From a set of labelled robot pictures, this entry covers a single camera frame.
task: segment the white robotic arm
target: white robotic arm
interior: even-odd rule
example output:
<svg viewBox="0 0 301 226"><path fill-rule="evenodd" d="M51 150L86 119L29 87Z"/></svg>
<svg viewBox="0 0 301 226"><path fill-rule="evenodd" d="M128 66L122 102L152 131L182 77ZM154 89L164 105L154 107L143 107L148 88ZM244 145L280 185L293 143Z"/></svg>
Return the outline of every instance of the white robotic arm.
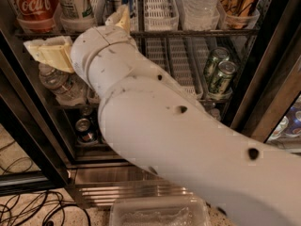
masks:
<svg viewBox="0 0 301 226"><path fill-rule="evenodd" d="M123 158L187 187L237 225L301 225L300 158L213 119L124 30L89 29L71 60L101 96L103 136Z"/></svg>

